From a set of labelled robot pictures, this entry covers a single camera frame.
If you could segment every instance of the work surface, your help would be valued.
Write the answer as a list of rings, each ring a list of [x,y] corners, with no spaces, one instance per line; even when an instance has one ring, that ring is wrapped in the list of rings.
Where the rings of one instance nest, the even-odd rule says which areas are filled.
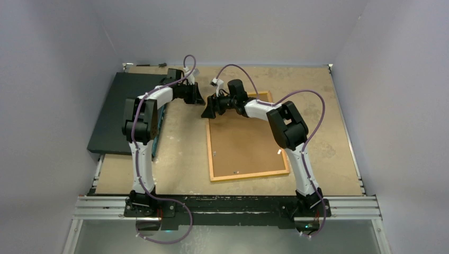
[[[212,95],[209,85],[221,67],[198,67],[195,78],[203,98]],[[315,137],[309,143],[309,156],[315,177],[324,195],[361,195],[353,157],[340,115],[332,79],[327,68],[246,67],[258,90],[269,90],[273,101],[298,89],[313,89],[326,102],[326,114]],[[131,73],[166,74],[167,68],[132,67]],[[247,92],[254,89],[248,78],[235,67],[221,75],[225,83],[241,79]],[[321,102],[312,93],[301,93],[288,100],[295,103],[309,132],[321,116]],[[287,176],[232,180],[211,183],[206,142],[204,106],[186,105],[177,99],[167,105],[166,118],[160,133],[159,147],[153,162],[153,175],[158,194],[221,194],[221,195],[294,195],[293,172]],[[234,163],[229,158],[229,167]],[[96,193],[128,194],[132,181],[131,156],[106,155]]]

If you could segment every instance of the white wall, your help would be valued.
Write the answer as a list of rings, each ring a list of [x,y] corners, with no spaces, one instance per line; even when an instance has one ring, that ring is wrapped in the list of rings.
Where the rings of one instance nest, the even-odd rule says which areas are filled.
[[[371,0],[333,77],[394,253],[449,249],[449,2]]]
[[[0,252],[61,253],[118,57],[87,1],[0,3]]]
[[[120,60],[320,65],[335,60],[367,0],[93,0]]]

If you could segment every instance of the wooden frame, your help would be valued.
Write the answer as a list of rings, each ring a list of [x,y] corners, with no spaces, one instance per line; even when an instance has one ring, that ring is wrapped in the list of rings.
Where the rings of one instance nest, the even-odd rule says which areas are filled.
[[[273,98],[269,91],[262,91],[259,94],[266,94],[269,102],[273,102]],[[255,97],[255,93],[248,93],[248,96]],[[232,175],[232,176],[214,176],[213,173],[213,156],[212,156],[212,143],[211,143],[211,134],[210,134],[210,125],[209,119],[206,121],[206,138],[207,138],[207,146],[208,146],[208,160],[209,160],[209,176],[211,182],[218,182],[223,180],[233,180],[233,179],[244,179],[244,178],[253,178],[253,177],[263,177],[263,176],[274,176],[274,175],[288,175],[290,173],[290,166],[287,161],[287,154],[284,149],[281,149],[282,160],[284,162],[285,169],[283,170],[275,170],[275,171],[266,171],[260,173],[250,173],[250,174],[241,174],[241,175]]]

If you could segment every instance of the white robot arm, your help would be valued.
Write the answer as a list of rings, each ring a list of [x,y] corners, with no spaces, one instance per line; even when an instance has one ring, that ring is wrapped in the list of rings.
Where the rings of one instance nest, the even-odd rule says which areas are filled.
[[[302,151],[309,130],[294,104],[285,102],[274,105],[250,98],[239,79],[231,80],[228,88],[229,95],[215,93],[208,97],[207,107],[201,117],[213,119],[216,112],[222,115],[228,109],[235,109],[242,116],[268,121],[276,143],[284,148],[289,156],[298,198],[308,208],[317,205],[320,202],[319,196],[322,196],[321,189],[313,176],[308,151],[307,149]],[[284,120],[290,120],[290,123],[285,123]]]
[[[179,80],[181,79],[181,75],[181,70],[169,69],[167,77],[164,79],[164,83],[167,84]],[[186,104],[205,104],[198,90],[198,84],[194,82],[194,79],[189,79],[186,84],[177,84],[173,87],[156,86],[155,89],[157,90],[151,94],[146,93],[138,98],[129,98],[125,102],[122,133],[126,136],[131,149],[134,167],[134,182],[132,189],[138,194],[145,194],[145,190],[139,183],[139,178],[142,180],[143,185],[147,190],[152,192],[155,189],[155,183],[152,176],[150,150],[154,138],[157,135],[157,110],[164,104],[169,103],[176,98],[184,99]],[[139,115],[135,115],[136,108],[143,98],[145,98],[145,102],[142,104],[141,111]],[[132,142],[131,138],[132,126],[135,118],[138,118],[134,132],[136,144]],[[140,176],[137,175],[136,167],[139,168]]]
[[[245,112],[248,117],[259,118],[265,121],[268,121],[267,113],[271,110],[280,108],[281,105],[277,106],[267,106],[258,104],[257,100],[252,100],[245,105]],[[285,148],[285,152],[289,156],[290,164],[292,165],[292,171],[296,180],[296,190],[302,196],[311,195],[315,192],[313,187],[310,184],[310,180],[306,174],[306,169],[304,168],[304,164],[301,159],[301,150],[304,143],[295,147],[295,150]],[[309,169],[309,173],[311,176],[311,180],[313,181],[316,188],[318,188],[318,183],[315,180],[312,172],[312,166],[309,160],[309,154],[306,150],[304,151],[304,158],[306,159],[307,168]]]
[[[142,99],[144,95],[141,95],[138,97],[138,99]],[[156,101],[156,109],[158,110],[160,107],[165,105],[166,103],[169,103],[173,100],[173,89],[171,87],[165,87],[160,90],[155,91],[154,93],[147,96],[145,100],[153,100]],[[137,176],[136,171],[136,150],[139,149],[139,156],[137,165],[140,169],[140,177],[143,180],[143,184],[145,185],[145,188],[149,190],[150,192],[153,191],[155,187],[155,183],[153,180],[153,173],[152,173],[152,167],[151,167],[151,148],[153,147],[154,139],[149,140],[147,143],[139,142],[137,141],[137,147],[130,142],[129,148],[131,148],[132,153],[132,165],[133,165],[133,172],[134,172],[134,182],[132,185],[132,189],[136,191],[137,193],[144,194],[145,191],[142,188],[142,186],[139,183],[139,179]]]

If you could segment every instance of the white connector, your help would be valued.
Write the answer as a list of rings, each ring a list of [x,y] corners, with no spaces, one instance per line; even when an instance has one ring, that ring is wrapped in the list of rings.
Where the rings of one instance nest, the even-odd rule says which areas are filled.
[[[184,75],[187,75],[189,72],[188,67],[184,67],[183,69],[184,69]],[[194,69],[192,72],[193,73],[187,77],[187,83],[189,85],[195,85],[195,76],[198,75],[198,73],[200,73],[200,71],[198,71],[198,69]]]
[[[214,78],[211,81],[211,83],[215,84],[214,85],[215,86],[215,93],[216,93],[217,96],[219,96],[220,95],[220,89],[223,89],[223,86],[225,84],[224,81],[219,79],[219,78]]]

